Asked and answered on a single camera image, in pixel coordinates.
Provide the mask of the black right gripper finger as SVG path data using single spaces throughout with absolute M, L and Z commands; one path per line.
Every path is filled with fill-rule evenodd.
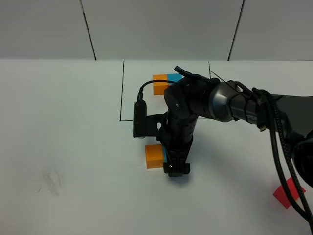
M 190 163 L 187 157 L 193 143 L 193 137 L 188 143 L 172 141 L 165 147 L 166 161 L 163 170 L 169 177 L 181 177 L 190 173 Z

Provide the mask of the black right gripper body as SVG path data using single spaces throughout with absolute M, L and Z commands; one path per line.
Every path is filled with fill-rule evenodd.
M 166 149 L 189 150 L 193 142 L 193 132 L 198 121 L 197 115 L 179 118 L 172 111 L 166 112 L 161 120 L 161 129 L 156 138 Z

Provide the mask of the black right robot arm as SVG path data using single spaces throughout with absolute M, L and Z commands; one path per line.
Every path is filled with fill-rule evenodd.
M 161 140 L 167 153 L 163 168 L 170 176 L 188 174 L 186 162 L 198 117 L 219 122 L 244 120 L 279 136 L 287 163 L 309 185 L 313 183 L 313 99 L 248 89 L 175 68 L 182 79 L 165 89 L 168 107 Z

